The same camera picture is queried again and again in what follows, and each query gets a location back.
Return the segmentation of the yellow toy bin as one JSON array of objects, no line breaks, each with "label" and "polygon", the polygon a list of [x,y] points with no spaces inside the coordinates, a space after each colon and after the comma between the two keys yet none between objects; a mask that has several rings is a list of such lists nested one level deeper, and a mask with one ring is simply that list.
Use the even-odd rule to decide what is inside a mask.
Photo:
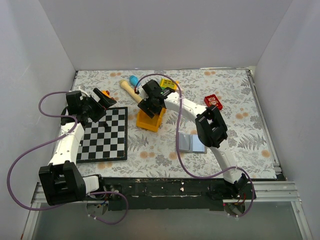
[{"label": "yellow toy bin", "polygon": [[151,132],[158,132],[160,125],[162,124],[162,118],[166,113],[166,109],[162,108],[160,114],[156,114],[153,118],[150,118],[141,109],[137,114],[136,126]]}]

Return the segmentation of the grey card holder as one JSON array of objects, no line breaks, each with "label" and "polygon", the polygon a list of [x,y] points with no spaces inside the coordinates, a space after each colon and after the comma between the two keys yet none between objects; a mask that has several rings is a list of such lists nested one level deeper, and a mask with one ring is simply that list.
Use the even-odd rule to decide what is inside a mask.
[{"label": "grey card holder", "polygon": [[206,154],[207,147],[199,140],[197,134],[190,135],[190,151],[181,151],[185,153],[197,153],[197,154]]}]

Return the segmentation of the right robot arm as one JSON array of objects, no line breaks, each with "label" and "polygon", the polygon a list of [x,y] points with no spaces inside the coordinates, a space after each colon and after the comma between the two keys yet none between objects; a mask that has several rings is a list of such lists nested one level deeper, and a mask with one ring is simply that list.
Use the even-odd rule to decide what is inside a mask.
[{"label": "right robot arm", "polygon": [[181,117],[195,124],[200,142],[214,154],[226,185],[227,195],[232,199],[246,196],[249,176],[237,166],[228,143],[228,128],[215,106],[203,106],[182,97],[170,87],[161,88],[157,81],[151,79],[145,84],[135,87],[134,92],[142,98],[138,107],[153,118],[162,109],[178,113],[176,124],[176,148],[179,148],[179,126]]}]

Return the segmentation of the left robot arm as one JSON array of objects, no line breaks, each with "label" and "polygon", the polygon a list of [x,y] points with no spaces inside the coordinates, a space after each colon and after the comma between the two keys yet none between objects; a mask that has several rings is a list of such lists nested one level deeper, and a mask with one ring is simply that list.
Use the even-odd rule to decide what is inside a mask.
[{"label": "left robot arm", "polygon": [[83,177],[76,166],[86,124],[89,120],[98,122],[106,115],[107,109],[116,104],[108,91],[94,88],[93,92],[98,100],[83,90],[65,94],[66,107],[60,115],[59,139],[54,154],[48,165],[40,167],[38,172],[50,206],[82,201],[89,194],[95,200],[106,196],[102,177],[99,174]]}]

